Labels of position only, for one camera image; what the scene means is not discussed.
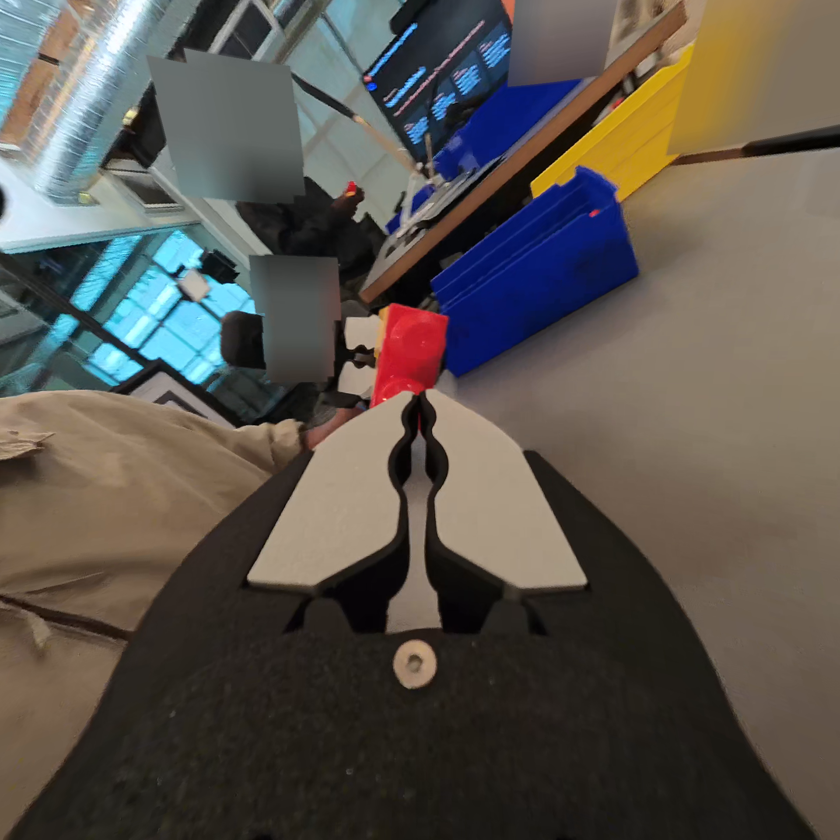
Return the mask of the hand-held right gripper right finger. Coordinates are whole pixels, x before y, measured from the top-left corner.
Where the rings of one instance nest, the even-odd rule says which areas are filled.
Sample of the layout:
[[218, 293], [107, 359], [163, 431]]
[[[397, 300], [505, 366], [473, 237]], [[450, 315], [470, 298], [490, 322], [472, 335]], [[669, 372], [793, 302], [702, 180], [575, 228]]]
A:
[[523, 449], [483, 416], [438, 390], [427, 439], [446, 457], [434, 499], [443, 548], [518, 594], [580, 591], [587, 578]]

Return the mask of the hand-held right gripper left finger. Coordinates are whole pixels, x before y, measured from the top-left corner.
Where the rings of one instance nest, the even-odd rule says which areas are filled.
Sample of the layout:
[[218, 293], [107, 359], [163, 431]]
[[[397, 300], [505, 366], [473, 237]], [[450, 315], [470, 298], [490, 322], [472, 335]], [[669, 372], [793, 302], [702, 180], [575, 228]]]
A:
[[315, 447], [247, 583], [320, 594], [397, 545], [417, 424], [417, 395], [402, 392]]

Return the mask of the red two-stud toy block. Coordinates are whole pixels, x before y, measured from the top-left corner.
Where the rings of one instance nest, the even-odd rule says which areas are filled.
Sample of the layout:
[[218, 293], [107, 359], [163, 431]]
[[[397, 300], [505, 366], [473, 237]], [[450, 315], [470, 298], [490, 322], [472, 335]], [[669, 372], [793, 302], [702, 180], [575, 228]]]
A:
[[433, 388], [447, 341], [448, 317], [443, 314], [393, 303], [380, 315], [370, 408], [404, 392], [419, 395]]

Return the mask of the blue plastic bin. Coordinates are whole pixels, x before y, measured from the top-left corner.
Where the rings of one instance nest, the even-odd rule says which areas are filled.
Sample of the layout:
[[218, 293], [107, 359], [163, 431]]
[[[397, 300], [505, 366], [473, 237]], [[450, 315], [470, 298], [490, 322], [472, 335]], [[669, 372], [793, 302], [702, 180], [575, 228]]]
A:
[[446, 114], [444, 144], [434, 167], [446, 181], [507, 153], [582, 79], [533, 86], [502, 84], [495, 92], [454, 103]]
[[617, 188], [578, 166], [432, 279], [460, 377], [639, 274]]

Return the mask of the person's left hand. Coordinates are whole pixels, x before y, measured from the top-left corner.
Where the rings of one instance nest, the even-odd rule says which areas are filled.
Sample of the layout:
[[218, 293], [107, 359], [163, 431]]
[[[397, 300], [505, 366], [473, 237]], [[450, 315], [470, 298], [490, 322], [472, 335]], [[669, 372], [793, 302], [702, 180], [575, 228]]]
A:
[[366, 410], [367, 405], [363, 402], [350, 407], [335, 408], [329, 419], [301, 432], [302, 449], [312, 451], [341, 426], [362, 415]]

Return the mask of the black box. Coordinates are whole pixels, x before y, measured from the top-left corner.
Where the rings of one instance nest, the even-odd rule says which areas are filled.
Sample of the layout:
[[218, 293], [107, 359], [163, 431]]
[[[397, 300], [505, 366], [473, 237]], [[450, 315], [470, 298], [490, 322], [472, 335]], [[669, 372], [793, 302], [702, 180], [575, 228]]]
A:
[[238, 428], [243, 420], [200, 385], [188, 381], [163, 360], [153, 360], [111, 393], [131, 396], [147, 403], [173, 407], [226, 428]]

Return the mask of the wooden side table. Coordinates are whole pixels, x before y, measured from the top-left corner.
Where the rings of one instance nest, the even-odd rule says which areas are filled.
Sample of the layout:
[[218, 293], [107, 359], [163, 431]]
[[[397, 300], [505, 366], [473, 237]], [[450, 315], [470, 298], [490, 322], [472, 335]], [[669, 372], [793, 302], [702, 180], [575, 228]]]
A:
[[493, 164], [429, 202], [432, 216], [413, 223], [405, 234], [389, 237], [360, 299], [368, 306], [389, 294], [410, 304], [424, 299], [441, 260], [466, 252], [528, 203], [537, 175], [582, 139], [624, 80], [687, 20], [685, 2], [665, 2], [660, 14], [620, 39], [607, 53], [599, 76], [579, 81]]

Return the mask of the computer monitor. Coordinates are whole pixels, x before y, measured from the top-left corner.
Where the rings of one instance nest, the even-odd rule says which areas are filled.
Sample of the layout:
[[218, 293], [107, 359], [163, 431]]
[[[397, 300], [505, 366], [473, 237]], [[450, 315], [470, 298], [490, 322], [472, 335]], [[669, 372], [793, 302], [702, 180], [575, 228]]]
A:
[[508, 78], [511, 21], [499, 1], [406, 2], [393, 38], [362, 73], [376, 107], [415, 161], [437, 153], [447, 110]]

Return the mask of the yellow plastic bin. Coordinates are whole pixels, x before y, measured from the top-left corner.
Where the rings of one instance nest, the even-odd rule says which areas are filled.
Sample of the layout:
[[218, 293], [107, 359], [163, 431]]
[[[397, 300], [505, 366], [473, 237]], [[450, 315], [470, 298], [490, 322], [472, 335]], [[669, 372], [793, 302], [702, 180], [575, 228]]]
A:
[[567, 183], [583, 166], [612, 183], [621, 203], [676, 160], [669, 143], [694, 48], [683, 48], [538, 175], [530, 185], [532, 198]]

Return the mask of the silver ventilation duct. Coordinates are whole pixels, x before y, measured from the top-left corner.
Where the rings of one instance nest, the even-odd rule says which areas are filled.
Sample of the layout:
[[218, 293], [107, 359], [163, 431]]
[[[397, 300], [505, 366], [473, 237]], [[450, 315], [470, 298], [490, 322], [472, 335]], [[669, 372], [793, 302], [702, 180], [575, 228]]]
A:
[[20, 156], [40, 196], [77, 205], [151, 83], [147, 58], [167, 57], [198, 1], [96, 2], [47, 88]]

